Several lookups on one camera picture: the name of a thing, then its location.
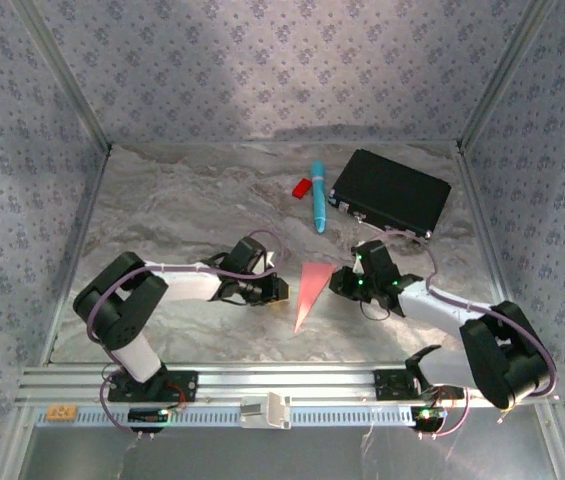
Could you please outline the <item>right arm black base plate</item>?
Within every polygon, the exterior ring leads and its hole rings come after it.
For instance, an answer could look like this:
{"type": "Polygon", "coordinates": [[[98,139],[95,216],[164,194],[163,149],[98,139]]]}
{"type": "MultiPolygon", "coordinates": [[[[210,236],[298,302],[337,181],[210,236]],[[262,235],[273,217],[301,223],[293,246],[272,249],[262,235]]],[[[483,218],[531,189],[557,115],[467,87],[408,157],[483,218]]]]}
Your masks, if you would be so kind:
{"type": "Polygon", "coordinates": [[[432,386],[406,369],[373,371],[375,396],[378,401],[464,399],[464,390],[452,386],[432,386]]]}

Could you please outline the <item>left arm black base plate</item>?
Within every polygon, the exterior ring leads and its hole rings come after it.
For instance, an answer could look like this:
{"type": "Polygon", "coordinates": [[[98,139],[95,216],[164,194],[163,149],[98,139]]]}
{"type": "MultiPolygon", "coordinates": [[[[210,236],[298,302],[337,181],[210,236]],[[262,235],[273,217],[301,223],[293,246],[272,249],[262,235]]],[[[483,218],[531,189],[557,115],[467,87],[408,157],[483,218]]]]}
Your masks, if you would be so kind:
{"type": "Polygon", "coordinates": [[[112,386],[107,400],[113,403],[194,402],[198,372],[162,368],[144,383],[135,380],[129,373],[115,373],[112,386]]]}

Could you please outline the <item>left black electronics module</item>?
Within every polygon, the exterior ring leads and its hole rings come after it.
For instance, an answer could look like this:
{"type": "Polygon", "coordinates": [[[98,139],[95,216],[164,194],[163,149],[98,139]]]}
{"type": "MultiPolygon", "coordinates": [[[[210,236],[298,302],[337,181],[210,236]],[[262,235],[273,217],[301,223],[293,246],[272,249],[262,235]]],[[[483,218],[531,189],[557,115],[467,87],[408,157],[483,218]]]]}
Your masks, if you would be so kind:
{"type": "Polygon", "coordinates": [[[131,408],[127,414],[130,423],[166,423],[170,411],[164,408],[131,408]]]}

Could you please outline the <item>white plastic bracket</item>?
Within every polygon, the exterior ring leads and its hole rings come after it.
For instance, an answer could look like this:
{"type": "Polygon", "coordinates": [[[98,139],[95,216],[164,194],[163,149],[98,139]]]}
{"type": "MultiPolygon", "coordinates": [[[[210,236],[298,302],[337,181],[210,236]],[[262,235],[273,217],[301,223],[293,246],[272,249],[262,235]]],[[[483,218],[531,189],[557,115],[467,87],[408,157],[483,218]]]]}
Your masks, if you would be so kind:
{"type": "Polygon", "coordinates": [[[291,428],[291,397],[274,392],[247,396],[240,402],[239,424],[245,429],[291,428]]]}

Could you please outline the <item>black case with chrome latches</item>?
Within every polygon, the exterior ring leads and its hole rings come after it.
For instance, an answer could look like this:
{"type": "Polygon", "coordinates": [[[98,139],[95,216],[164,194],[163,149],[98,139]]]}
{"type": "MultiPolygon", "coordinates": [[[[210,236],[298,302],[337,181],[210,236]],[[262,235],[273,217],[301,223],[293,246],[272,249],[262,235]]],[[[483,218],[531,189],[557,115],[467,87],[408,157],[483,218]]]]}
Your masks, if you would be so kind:
{"type": "Polygon", "coordinates": [[[354,151],[328,203],[361,223],[431,237],[451,192],[439,178],[369,150],[354,151]]]}

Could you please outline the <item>pink square paper sheet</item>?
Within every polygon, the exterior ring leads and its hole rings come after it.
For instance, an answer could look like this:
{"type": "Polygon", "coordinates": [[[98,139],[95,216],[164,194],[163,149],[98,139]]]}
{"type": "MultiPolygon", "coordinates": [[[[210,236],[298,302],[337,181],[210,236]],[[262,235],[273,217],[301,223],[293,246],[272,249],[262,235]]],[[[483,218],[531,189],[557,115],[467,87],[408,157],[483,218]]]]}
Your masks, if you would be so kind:
{"type": "Polygon", "coordinates": [[[313,305],[337,269],[335,264],[306,262],[302,265],[294,332],[297,333],[313,305]]]}

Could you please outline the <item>aluminium frame leg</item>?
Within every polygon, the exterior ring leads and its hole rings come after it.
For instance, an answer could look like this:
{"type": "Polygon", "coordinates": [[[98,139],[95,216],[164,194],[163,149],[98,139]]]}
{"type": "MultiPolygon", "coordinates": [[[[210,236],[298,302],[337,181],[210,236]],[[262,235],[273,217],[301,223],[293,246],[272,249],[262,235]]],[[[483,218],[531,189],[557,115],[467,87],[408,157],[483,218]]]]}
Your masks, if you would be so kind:
{"type": "Polygon", "coordinates": [[[557,480],[565,480],[565,443],[562,439],[553,406],[548,401],[535,405],[543,440],[557,480]]]}
{"type": "Polygon", "coordinates": [[[23,470],[27,449],[36,425],[37,410],[17,407],[7,429],[0,460],[0,480],[18,480],[23,470]]]}

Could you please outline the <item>aluminium front mounting rail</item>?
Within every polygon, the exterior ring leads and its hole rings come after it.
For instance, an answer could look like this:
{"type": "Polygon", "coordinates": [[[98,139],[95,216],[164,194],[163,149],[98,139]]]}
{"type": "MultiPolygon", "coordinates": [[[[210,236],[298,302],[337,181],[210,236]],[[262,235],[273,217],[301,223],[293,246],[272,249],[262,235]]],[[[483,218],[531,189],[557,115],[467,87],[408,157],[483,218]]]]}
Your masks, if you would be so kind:
{"type": "MultiPolygon", "coordinates": [[[[401,365],[368,363],[263,363],[263,364],[176,364],[169,370],[198,372],[194,402],[186,406],[236,406],[247,396],[274,392],[290,396],[294,406],[314,405],[413,405],[431,406],[435,401],[451,408],[460,407],[464,399],[432,401],[378,401],[373,371],[403,369],[401,365]]],[[[15,403],[18,406],[78,405],[97,406],[99,393],[107,400],[113,386],[103,387],[107,376],[115,371],[107,364],[52,364],[26,368],[20,376],[15,403]]],[[[113,406],[173,405],[175,403],[113,403],[113,406]]]]}

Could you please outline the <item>black electronics module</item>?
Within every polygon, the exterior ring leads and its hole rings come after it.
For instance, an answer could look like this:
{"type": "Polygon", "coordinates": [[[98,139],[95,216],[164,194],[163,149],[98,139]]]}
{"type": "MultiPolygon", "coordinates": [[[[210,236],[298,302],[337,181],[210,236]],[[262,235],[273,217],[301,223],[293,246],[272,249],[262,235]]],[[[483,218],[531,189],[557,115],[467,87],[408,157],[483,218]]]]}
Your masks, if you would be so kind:
{"type": "Polygon", "coordinates": [[[127,414],[130,423],[166,423],[170,411],[164,408],[131,408],[127,414]]]}
{"type": "Polygon", "coordinates": [[[448,415],[446,409],[442,407],[412,407],[411,408],[412,419],[415,424],[412,429],[426,434],[437,434],[439,433],[448,415]]]}

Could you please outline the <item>aluminium table side rail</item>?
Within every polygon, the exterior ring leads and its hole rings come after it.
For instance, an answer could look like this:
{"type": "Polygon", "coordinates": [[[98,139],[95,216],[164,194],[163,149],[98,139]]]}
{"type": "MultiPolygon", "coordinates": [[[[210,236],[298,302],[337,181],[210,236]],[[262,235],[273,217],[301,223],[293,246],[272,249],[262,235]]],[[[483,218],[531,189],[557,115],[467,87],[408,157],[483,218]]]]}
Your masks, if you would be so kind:
{"type": "Polygon", "coordinates": [[[96,171],[93,183],[85,190],[84,201],[80,203],[78,214],[76,215],[75,227],[77,228],[77,233],[72,237],[74,242],[67,246],[68,260],[61,270],[63,277],[62,283],[60,284],[59,297],[55,303],[53,315],[50,317],[51,323],[38,360],[38,366],[40,367],[48,366],[51,363],[54,344],[62,324],[63,311],[65,310],[69,300],[71,285],[86,242],[89,223],[93,215],[106,166],[111,156],[112,147],[112,144],[107,146],[107,150],[105,151],[102,161],[96,171]]]}
{"type": "Polygon", "coordinates": [[[524,314],[513,302],[498,266],[477,183],[464,156],[456,153],[454,158],[460,184],[460,193],[454,203],[464,216],[451,222],[448,235],[453,239],[458,260],[466,270],[462,291],[469,293],[472,299],[487,300],[490,305],[499,307],[499,312],[504,316],[510,315],[513,321],[522,319],[524,314]]]}

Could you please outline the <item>light blue pen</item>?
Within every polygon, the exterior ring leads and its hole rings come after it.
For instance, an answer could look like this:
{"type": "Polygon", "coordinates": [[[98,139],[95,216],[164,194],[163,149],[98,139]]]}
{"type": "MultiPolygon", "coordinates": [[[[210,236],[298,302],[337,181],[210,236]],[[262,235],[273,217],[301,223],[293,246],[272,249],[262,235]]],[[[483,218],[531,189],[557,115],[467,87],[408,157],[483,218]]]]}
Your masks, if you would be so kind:
{"type": "Polygon", "coordinates": [[[313,215],[316,231],[322,234],[326,229],[325,167],[320,161],[311,165],[313,194],[313,215]]]}

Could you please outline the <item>orange label tag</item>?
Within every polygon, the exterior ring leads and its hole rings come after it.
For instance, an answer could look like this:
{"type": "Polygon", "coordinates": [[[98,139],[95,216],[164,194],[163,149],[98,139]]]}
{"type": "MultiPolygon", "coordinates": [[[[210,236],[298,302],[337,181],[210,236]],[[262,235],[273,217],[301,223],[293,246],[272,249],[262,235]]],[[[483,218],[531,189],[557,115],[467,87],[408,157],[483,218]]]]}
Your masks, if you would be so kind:
{"type": "Polygon", "coordinates": [[[48,407],[45,419],[49,422],[70,422],[77,418],[76,405],[51,405],[48,407]]]}

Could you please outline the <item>right black electronics module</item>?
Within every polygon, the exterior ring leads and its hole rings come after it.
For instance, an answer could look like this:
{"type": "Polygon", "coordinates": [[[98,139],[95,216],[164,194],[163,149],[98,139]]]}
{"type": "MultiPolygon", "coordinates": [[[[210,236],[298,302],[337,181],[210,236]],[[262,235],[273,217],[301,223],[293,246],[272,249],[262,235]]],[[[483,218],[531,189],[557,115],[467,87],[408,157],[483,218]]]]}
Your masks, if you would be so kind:
{"type": "Polygon", "coordinates": [[[439,433],[448,415],[446,409],[442,407],[412,407],[411,408],[412,419],[415,424],[412,429],[426,434],[437,434],[439,433]]]}

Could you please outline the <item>aluminium corner post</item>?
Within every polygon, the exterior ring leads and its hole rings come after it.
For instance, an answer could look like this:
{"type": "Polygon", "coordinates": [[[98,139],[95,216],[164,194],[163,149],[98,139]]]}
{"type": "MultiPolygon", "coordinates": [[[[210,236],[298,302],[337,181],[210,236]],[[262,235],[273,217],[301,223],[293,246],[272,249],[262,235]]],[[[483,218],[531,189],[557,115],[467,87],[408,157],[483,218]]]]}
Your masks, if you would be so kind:
{"type": "Polygon", "coordinates": [[[506,92],[526,52],[558,0],[528,0],[489,81],[457,139],[459,152],[466,156],[474,148],[495,107],[506,92]]]}
{"type": "Polygon", "coordinates": [[[100,123],[84,96],[76,77],[71,72],[59,46],[41,16],[34,0],[10,0],[28,33],[50,68],[55,80],[67,97],[82,126],[91,139],[108,153],[111,143],[106,138],[100,123]]]}

